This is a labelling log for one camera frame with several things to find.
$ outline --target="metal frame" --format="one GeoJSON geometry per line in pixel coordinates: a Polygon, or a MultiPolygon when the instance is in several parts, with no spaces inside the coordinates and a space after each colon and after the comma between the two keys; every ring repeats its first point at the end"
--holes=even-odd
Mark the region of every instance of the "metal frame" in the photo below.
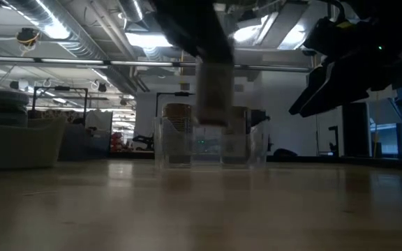
{"type": "Polygon", "coordinates": [[[86,118],[87,118],[88,88],[73,88],[73,87],[67,87],[67,86],[56,86],[56,87],[35,86],[33,88],[32,116],[35,114],[35,104],[36,104],[36,99],[37,99],[36,91],[38,89],[45,89],[45,90],[54,89],[55,91],[83,90],[84,91],[83,124],[85,124],[86,118]]]}
{"type": "MultiPolygon", "coordinates": [[[[109,66],[148,66],[148,67],[196,67],[195,62],[165,62],[165,61],[113,61],[113,60],[82,60],[82,59],[42,59],[20,56],[0,56],[0,64],[38,67],[70,67],[78,68],[108,68],[109,66]]],[[[235,70],[266,70],[287,73],[310,73],[311,68],[293,66],[264,66],[236,64],[235,70]]]]}

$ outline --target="table surface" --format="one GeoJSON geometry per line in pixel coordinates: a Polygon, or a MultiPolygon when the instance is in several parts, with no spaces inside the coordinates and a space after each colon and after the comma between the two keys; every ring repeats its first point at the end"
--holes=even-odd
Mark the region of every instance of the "table surface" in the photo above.
{"type": "Polygon", "coordinates": [[[402,172],[149,160],[0,172],[0,250],[402,250],[402,172]]]}

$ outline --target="transparent box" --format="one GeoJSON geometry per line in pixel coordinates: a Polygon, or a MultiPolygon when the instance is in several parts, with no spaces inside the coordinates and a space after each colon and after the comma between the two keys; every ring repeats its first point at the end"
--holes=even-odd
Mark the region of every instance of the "transparent box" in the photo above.
{"type": "Polygon", "coordinates": [[[265,168],[267,126],[267,121],[263,121],[242,135],[224,135],[222,128],[204,126],[181,132],[168,119],[155,118],[155,166],[157,169],[265,168]]]}

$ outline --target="cable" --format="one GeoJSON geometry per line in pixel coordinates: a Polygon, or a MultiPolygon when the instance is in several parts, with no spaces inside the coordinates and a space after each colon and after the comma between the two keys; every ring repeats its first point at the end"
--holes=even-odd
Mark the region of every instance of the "cable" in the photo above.
{"type": "Polygon", "coordinates": [[[98,82],[97,81],[94,81],[94,82],[91,83],[91,89],[93,89],[94,91],[97,91],[97,89],[98,89],[98,82]]]}
{"type": "Polygon", "coordinates": [[[35,41],[35,40],[39,37],[40,32],[38,32],[35,37],[33,37],[33,38],[31,38],[31,39],[28,39],[28,40],[19,40],[19,39],[17,38],[17,37],[18,37],[18,34],[19,34],[19,33],[17,33],[17,35],[15,36],[15,38],[16,38],[16,40],[17,40],[19,43],[22,43],[22,44],[29,43],[29,44],[30,44],[30,43],[32,43],[33,41],[35,41]]]}
{"type": "Polygon", "coordinates": [[[345,9],[341,2],[339,2],[337,0],[318,0],[318,1],[322,1],[324,3],[329,3],[329,4],[336,6],[339,9],[339,15],[336,18],[336,22],[341,23],[341,22],[345,21],[345,9]]]}

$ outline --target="ceiling light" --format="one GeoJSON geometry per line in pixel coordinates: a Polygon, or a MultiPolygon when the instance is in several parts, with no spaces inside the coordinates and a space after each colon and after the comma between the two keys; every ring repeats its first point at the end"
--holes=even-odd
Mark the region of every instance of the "ceiling light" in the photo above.
{"type": "Polygon", "coordinates": [[[105,76],[104,74],[100,73],[98,70],[94,70],[91,69],[92,71],[94,71],[99,77],[101,77],[103,80],[108,81],[108,77],[105,76]]]}
{"type": "MultiPolygon", "coordinates": [[[[35,0],[39,6],[48,14],[49,18],[48,21],[51,21],[52,24],[47,25],[43,27],[44,33],[46,33],[47,36],[53,39],[65,39],[70,36],[70,32],[68,29],[52,14],[52,12],[47,8],[41,0],[35,0]]],[[[9,5],[9,8],[12,8],[13,10],[17,10],[14,6],[9,5]]],[[[39,22],[32,20],[30,17],[26,16],[23,12],[17,10],[18,14],[20,14],[22,17],[24,17],[26,20],[28,20],[30,23],[32,23],[35,26],[39,25],[39,22]]]]}
{"type": "Polygon", "coordinates": [[[306,38],[305,28],[297,24],[283,39],[282,43],[278,46],[279,50],[296,50],[303,45],[306,38]]]}
{"type": "Polygon", "coordinates": [[[0,61],[18,63],[18,62],[34,62],[34,59],[22,58],[22,57],[12,57],[12,56],[0,56],[0,61]]]}
{"type": "Polygon", "coordinates": [[[45,93],[46,93],[47,95],[51,96],[51,97],[55,97],[55,94],[50,93],[49,91],[45,91],[45,93]]]}
{"type": "Polygon", "coordinates": [[[261,28],[261,25],[253,25],[253,26],[248,26],[243,29],[239,29],[238,31],[235,31],[234,33],[234,39],[237,42],[244,42],[248,40],[249,38],[252,38],[253,36],[256,35],[258,30],[261,28]]]}
{"type": "Polygon", "coordinates": [[[125,33],[128,41],[133,46],[139,46],[142,48],[152,48],[152,47],[171,47],[173,45],[169,44],[167,38],[163,34],[134,34],[125,33]]]}
{"type": "Polygon", "coordinates": [[[127,122],[115,122],[116,123],[116,125],[119,125],[119,126],[128,126],[128,127],[134,127],[134,125],[133,124],[131,124],[131,123],[127,123],[127,122]]]}
{"type": "Polygon", "coordinates": [[[66,100],[64,100],[63,98],[54,98],[54,100],[62,104],[66,104],[66,100]]]}
{"type": "Polygon", "coordinates": [[[85,59],[41,59],[43,63],[85,63],[85,64],[103,64],[101,60],[85,59]]]}

